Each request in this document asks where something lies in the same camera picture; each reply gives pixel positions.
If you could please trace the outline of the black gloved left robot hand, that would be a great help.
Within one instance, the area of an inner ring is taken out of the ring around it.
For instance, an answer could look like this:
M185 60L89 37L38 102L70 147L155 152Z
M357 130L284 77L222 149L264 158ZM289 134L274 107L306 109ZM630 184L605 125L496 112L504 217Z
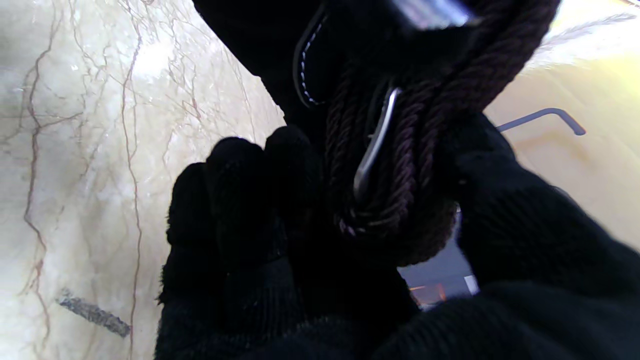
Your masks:
M195 0L208 27L283 111L320 145L346 62L375 80L439 73L479 39L479 12L463 0Z

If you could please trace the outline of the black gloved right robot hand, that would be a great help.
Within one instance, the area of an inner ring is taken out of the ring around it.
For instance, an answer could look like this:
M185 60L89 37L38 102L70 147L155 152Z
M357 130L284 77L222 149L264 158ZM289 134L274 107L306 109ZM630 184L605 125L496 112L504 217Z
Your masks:
M639 254L517 161L478 112L435 163L472 296L420 310L395 266L320 212L322 162L282 126L225 137L176 179L156 360L637 360Z

